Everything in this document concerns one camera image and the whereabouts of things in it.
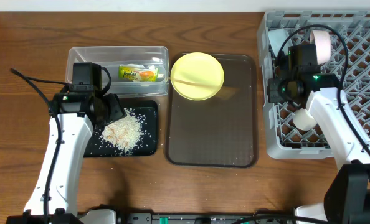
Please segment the rice and peanut shell waste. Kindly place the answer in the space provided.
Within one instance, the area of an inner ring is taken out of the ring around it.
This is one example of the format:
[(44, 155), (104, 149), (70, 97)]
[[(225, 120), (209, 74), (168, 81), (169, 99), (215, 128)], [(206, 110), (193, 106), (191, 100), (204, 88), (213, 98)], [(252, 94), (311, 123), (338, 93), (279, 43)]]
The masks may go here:
[(100, 135), (102, 143), (118, 156), (133, 156), (134, 151), (143, 145), (142, 138), (146, 131), (142, 130), (146, 116), (135, 111), (134, 108), (124, 108), (126, 116), (107, 126)]

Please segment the pale green cup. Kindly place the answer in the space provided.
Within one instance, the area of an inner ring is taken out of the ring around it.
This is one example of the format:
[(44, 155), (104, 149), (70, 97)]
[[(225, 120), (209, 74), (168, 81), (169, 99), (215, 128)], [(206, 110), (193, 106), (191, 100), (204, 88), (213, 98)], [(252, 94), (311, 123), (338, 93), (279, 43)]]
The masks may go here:
[(298, 129), (303, 131), (309, 131), (317, 125), (314, 117), (312, 117), (312, 115), (309, 114), (308, 110), (305, 108), (295, 111), (293, 123)]

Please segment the green snack wrapper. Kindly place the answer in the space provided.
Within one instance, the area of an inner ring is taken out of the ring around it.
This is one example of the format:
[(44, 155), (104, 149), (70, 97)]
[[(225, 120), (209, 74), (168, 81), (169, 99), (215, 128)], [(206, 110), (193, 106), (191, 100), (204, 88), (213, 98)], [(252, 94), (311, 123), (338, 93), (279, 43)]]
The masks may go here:
[(118, 78), (128, 79), (133, 82), (155, 82), (158, 77), (158, 67), (150, 65), (127, 64), (120, 65), (118, 69)]

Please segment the light blue bowl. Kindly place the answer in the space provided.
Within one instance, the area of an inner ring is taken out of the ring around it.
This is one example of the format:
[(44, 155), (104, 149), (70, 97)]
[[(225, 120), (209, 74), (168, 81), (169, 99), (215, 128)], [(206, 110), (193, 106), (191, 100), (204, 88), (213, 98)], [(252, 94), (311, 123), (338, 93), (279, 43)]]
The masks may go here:
[(275, 56), (278, 55), (280, 47), (289, 36), (285, 29), (275, 29), (268, 32), (268, 39)]

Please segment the wooden chopstick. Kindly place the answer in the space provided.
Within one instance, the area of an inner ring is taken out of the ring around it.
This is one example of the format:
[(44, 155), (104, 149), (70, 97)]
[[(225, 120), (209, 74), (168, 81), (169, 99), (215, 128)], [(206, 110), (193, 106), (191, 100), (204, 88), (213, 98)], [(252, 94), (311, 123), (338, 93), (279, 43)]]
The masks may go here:
[(233, 88), (233, 87), (228, 87), (228, 86), (219, 87), (219, 86), (208, 85), (204, 83), (194, 83), (194, 82), (188, 82), (184, 80), (178, 80), (175, 78), (170, 78), (170, 80), (173, 82), (178, 82), (178, 83), (182, 83), (185, 85), (191, 85), (191, 86), (196, 86), (200, 88), (208, 88), (211, 90), (216, 90), (217, 93), (214, 96), (217, 98), (222, 98), (222, 99), (229, 99), (233, 97), (239, 90), (238, 88)]

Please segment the pink bowl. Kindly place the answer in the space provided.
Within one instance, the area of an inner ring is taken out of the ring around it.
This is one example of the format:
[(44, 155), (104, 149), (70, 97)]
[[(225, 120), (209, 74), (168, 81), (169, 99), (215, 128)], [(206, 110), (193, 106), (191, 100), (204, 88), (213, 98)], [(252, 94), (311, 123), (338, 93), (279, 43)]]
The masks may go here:
[(329, 62), (331, 57), (331, 39), (329, 33), (322, 30), (312, 30), (310, 32), (310, 42), (315, 44), (318, 65)]

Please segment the yellow plate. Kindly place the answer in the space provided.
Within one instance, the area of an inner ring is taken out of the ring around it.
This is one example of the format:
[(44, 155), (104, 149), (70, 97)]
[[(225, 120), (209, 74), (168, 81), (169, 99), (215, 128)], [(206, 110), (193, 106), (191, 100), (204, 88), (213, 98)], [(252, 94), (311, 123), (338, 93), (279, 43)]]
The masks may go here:
[[(207, 53), (192, 52), (180, 56), (174, 62), (170, 78), (222, 87), (225, 75), (218, 59)], [(217, 93), (216, 90), (173, 81), (171, 84), (178, 94), (189, 100), (206, 100)]]

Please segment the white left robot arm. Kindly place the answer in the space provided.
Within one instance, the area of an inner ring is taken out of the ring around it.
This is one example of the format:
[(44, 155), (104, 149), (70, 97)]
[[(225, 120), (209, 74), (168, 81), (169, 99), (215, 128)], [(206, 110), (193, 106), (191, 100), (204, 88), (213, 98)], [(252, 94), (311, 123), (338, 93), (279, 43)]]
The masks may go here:
[(113, 208), (99, 206), (78, 217), (77, 192), (83, 156), (92, 137), (91, 116), (63, 110), (50, 120), (50, 136), (37, 185), (24, 213), (7, 223), (117, 223)]

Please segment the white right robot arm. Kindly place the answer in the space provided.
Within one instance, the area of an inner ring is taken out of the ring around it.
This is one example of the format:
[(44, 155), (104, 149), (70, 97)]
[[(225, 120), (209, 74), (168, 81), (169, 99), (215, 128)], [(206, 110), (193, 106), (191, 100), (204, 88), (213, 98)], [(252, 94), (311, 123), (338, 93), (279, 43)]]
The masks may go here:
[(268, 100), (301, 104), (323, 132), (338, 174), (324, 201), (295, 209), (294, 219), (310, 223), (370, 223), (370, 138), (348, 105), (334, 74), (270, 78)]

